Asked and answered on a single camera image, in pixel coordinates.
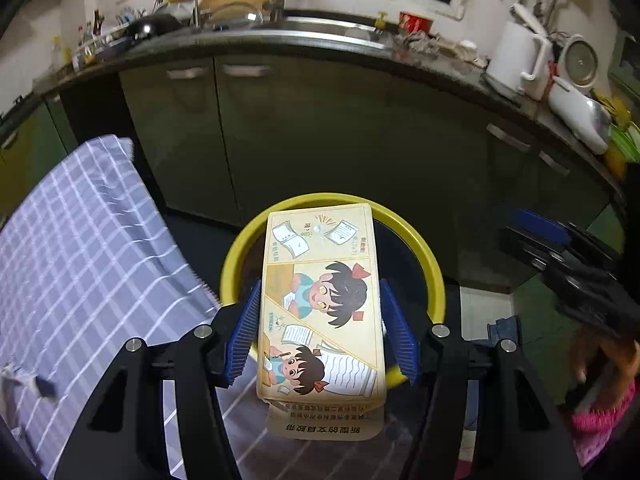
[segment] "yellow ring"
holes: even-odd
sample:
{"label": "yellow ring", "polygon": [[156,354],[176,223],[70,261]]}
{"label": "yellow ring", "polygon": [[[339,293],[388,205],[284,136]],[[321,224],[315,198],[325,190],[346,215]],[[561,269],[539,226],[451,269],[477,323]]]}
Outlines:
{"label": "yellow ring", "polygon": [[[225,263],[222,267],[222,275],[220,276],[220,300],[222,304],[228,305],[239,301],[238,293],[240,290],[242,264],[255,241],[265,232],[269,213],[287,209],[327,207],[353,203],[368,203],[371,206],[373,218],[389,227],[402,238],[404,243],[413,251],[422,268],[424,280],[427,283],[427,314],[434,323],[444,323],[446,309],[444,281],[442,280],[440,266],[427,245],[427,242],[424,241],[424,238],[422,238],[420,233],[408,222],[383,205],[358,196],[343,193],[310,193],[287,198],[255,216],[254,219],[242,229],[231,245],[229,252],[226,254]],[[258,359],[255,344],[251,347],[250,355],[254,360]],[[386,373],[387,388],[398,386],[405,380],[406,377],[400,373],[398,365]]]}

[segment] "kitchen countertop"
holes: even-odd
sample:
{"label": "kitchen countertop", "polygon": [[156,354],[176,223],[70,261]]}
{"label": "kitchen countertop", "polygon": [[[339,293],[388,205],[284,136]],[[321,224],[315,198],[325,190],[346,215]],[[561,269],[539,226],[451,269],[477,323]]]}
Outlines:
{"label": "kitchen countertop", "polygon": [[534,134],[540,141],[566,152],[587,171],[595,171],[614,204],[624,210],[624,197],[618,181],[549,108],[530,99],[517,106],[497,94],[482,78],[482,70],[443,54],[428,55],[405,49],[385,48],[356,38],[336,38],[331,34],[299,33],[291,30],[260,28],[249,31],[200,32],[188,30],[153,38],[122,56],[69,75],[56,85],[42,84],[34,92],[44,96],[68,86],[87,82],[105,73],[190,57],[219,54],[284,54],[347,62],[391,72],[455,94],[494,112]]}

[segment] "person's hand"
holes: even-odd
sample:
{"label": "person's hand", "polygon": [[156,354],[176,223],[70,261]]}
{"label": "person's hand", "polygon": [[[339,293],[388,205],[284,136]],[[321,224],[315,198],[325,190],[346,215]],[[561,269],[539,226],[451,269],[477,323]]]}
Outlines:
{"label": "person's hand", "polygon": [[569,349],[569,364],[575,377],[583,383],[587,379],[587,366],[602,348],[607,358],[616,365],[616,373],[598,394],[594,410],[611,410],[625,398],[629,383],[640,367],[640,346],[636,341],[609,338],[581,326]]}

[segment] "drawer handle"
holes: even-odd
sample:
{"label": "drawer handle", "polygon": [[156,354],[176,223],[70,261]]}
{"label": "drawer handle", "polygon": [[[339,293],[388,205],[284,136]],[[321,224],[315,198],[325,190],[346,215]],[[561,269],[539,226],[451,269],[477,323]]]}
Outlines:
{"label": "drawer handle", "polygon": [[8,136],[2,144],[0,144],[0,150],[8,150],[11,145],[18,138],[18,130],[15,130],[10,136]]}
{"label": "drawer handle", "polygon": [[515,148],[519,152],[527,153],[531,149],[530,144],[527,144],[526,142],[522,142],[521,140],[516,139],[513,136],[510,136],[507,132],[505,132],[504,130],[501,130],[495,124],[488,124],[486,126],[486,129],[496,139],[500,139],[502,142],[506,142],[508,145],[510,145],[512,148]]}
{"label": "drawer handle", "polygon": [[552,170],[554,170],[556,173],[559,173],[562,176],[567,176],[569,173],[571,173],[571,170],[569,170],[568,168],[565,168],[564,166],[561,166],[560,164],[558,164],[556,161],[554,161],[551,158],[551,155],[549,155],[548,153],[540,151],[540,155],[539,156],[542,159],[542,161],[546,165],[548,165],[548,167],[550,167]]}
{"label": "drawer handle", "polygon": [[184,79],[197,79],[204,76],[209,71],[209,67],[194,66],[192,68],[185,68],[183,70],[167,70],[166,76],[169,79],[184,80]]}
{"label": "drawer handle", "polygon": [[231,77],[263,77],[271,71],[269,65],[223,65],[222,70]]}

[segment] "illustrated notebook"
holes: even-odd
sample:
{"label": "illustrated notebook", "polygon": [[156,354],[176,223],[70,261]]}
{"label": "illustrated notebook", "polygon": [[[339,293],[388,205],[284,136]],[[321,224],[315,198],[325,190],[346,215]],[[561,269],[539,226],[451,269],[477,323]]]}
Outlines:
{"label": "illustrated notebook", "polygon": [[369,204],[273,212],[267,224],[258,396],[268,430],[364,440],[382,429],[382,318]]}

